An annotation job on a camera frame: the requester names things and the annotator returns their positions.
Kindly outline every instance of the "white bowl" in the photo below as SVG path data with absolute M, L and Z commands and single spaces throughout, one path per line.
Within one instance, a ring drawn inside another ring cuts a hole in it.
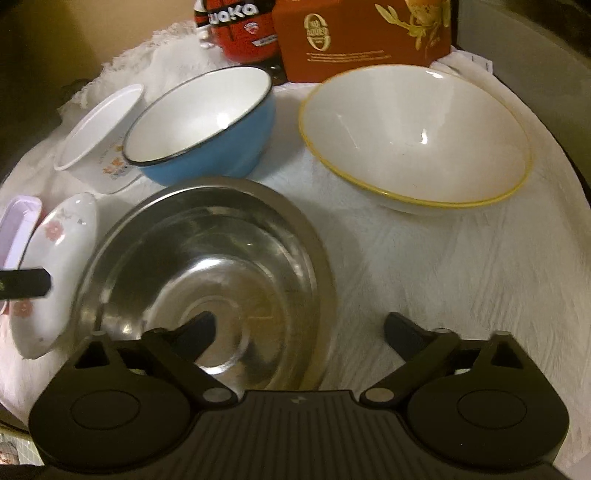
M 140 171 L 123 157 L 123 139 L 144 110 L 144 87 L 136 83 L 118 90 L 94 107 L 66 137 L 54 159 L 99 193 L 129 185 Z
M 527 136 L 479 87 L 423 67 L 351 70 L 302 104 L 300 133 L 337 175 L 411 213 L 489 205 L 531 169 Z

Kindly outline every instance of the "white tablecloth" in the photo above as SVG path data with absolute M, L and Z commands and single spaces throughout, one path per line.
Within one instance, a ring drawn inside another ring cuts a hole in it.
M 148 100 L 224 61 L 199 50 L 191 31 L 117 59 L 75 101 L 91 107 L 117 88 L 141 81 Z M 591 450 L 591 212 L 564 153 L 531 111 L 492 75 L 458 54 L 444 62 L 503 101 L 531 139 L 535 167 L 512 198 L 483 211 L 412 216 L 373 204 L 316 161 L 297 131 L 297 109 L 310 86 L 276 89 L 277 123 L 251 178 L 293 201 L 328 251 L 339 296 L 336 351 L 323 388 L 357 393 L 401 365 L 382 339 L 382 322 L 398 310 L 425 328 L 445 326 L 468 338 L 511 331 L 566 403 L 569 435 L 557 458 L 563 468 Z M 72 108 L 66 113 L 72 114 Z M 29 152 L 0 189 L 0 211 L 16 194 L 40 196 L 49 211 L 87 190 L 51 160 L 72 121 Z M 99 196 L 106 232 L 160 187 L 141 178 Z M 23 360 L 7 317 L 0 317 L 0 402 L 21 420 L 73 347 Z

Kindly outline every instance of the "yellow-rimmed bowl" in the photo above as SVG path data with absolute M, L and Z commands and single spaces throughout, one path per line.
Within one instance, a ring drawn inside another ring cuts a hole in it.
M 476 85 L 408 65 L 337 75 L 304 101 L 300 134 L 337 175 L 410 213 L 491 205 L 531 170 L 513 114 Z

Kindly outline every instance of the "white plate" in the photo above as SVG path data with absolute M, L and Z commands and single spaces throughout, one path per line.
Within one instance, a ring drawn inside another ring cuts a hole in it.
M 45 355 L 65 330 L 74 292 L 95 248 L 96 230 L 95 198 L 81 193 L 59 204 L 33 233 L 21 268 L 45 268 L 51 290 L 43 299 L 10 302 L 12 338 L 24 358 Z

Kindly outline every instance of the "round pad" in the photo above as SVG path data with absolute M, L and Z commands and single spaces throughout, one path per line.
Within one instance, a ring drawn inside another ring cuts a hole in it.
M 551 459 L 569 425 L 564 404 L 543 377 L 494 367 L 422 386 L 408 403 L 407 417 L 430 450 L 483 469 Z
M 457 410 L 466 421 L 483 429 L 512 427 L 527 413 L 519 397 L 498 390 L 470 392 L 457 403 Z
M 139 413 L 139 401 L 125 392 L 102 390 L 80 397 L 72 406 L 72 417 L 81 427 L 112 430 L 129 423 Z

